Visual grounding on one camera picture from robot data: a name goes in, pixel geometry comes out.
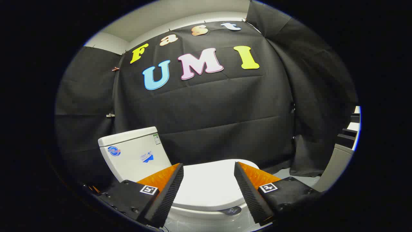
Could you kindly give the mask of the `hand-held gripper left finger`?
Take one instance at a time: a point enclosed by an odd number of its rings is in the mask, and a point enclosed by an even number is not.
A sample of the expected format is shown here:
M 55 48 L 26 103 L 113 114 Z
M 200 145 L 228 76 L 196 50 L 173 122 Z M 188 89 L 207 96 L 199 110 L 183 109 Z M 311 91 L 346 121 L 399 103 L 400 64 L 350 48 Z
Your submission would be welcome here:
M 184 177 L 177 163 L 140 181 L 124 180 L 107 190 L 97 190 L 97 198 L 133 222 L 163 227 Z

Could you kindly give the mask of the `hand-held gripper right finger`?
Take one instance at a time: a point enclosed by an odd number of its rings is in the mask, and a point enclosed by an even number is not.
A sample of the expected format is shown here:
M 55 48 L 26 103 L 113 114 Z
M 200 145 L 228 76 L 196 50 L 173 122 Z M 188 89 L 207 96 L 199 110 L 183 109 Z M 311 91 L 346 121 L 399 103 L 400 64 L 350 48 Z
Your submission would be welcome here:
M 294 177 L 281 179 L 239 161 L 234 176 L 254 222 L 261 226 L 300 216 L 322 196 Z

